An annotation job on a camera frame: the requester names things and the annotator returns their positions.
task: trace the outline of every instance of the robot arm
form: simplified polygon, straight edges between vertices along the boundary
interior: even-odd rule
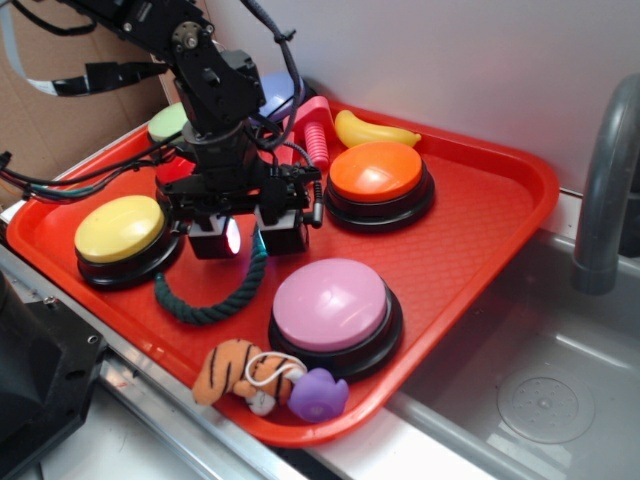
[[[183,130],[186,153],[196,167],[159,190],[176,218],[197,225],[198,241],[192,241],[196,255],[216,257],[203,247],[202,236],[224,234],[217,225],[247,213],[256,215],[268,253],[305,250],[307,225],[317,228],[322,222],[317,211],[321,174],[312,165],[278,166],[260,159],[248,119],[265,98],[251,58],[239,50],[219,52],[211,40],[213,25],[188,0],[61,2],[153,54],[174,73],[189,120]],[[305,214],[311,182],[314,212]]]

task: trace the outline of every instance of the green rope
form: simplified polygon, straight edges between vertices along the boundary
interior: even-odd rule
[[[156,274],[155,295],[158,303],[178,320],[191,325],[211,325],[238,313],[255,297],[264,278],[267,265],[267,252],[260,238],[260,231],[253,232],[251,263],[247,276],[240,287],[225,301],[211,307],[192,307],[176,297],[167,284],[164,274]]]

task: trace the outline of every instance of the purple rubber duck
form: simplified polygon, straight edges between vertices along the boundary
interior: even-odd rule
[[[341,415],[347,398],[347,382],[336,382],[324,368],[314,368],[296,382],[287,404],[303,420],[319,423]]]

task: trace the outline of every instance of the red tray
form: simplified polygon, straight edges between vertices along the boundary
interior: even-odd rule
[[[347,108],[333,104],[334,113]],[[416,145],[436,182],[432,210],[393,233],[357,234],[325,220],[310,229],[307,253],[269,258],[256,298],[238,315],[207,327],[185,325],[155,301],[153,282],[120,292],[88,287],[76,269],[73,237],[84,217],[124,195],[153,196],[154,172],[128,172],[99,194],[72,205],[28,202],[8,230],[10,245],[106,324],[191,386],[206,354],[221,341],[245,338],[268,350],[267,324],[280,283],[294,270],[330,257],[351,258],[375,269],[397,295],[405,332],[398,353],[373,376],[350,385],[345,413],[307,424],[286,408],[267,418],[253,415],[242,399],[225,396],[215,407],[265,443],[307,447],[335,439],[371,418],[437,344],[487,284],[554,208],[559,186],[540,159],[521,151],[422,125],[350,108],[360,118],[420,133]],[[121,160],[148,145],[145,129],[102,152],[73,172],[81,175]],[[330,144],[332,156],[344,148]],[[185,244],[168,270],[174,293],[195,306],[222,301],[246,273],[252,216],[239,219],[243,249],[233,260],[197,260]]]

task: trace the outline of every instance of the sink basin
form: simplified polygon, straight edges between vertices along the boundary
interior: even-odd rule
[[[640,268],[586,296],[572,250],[539,231],[389,408],[496,477],[637,478]]]

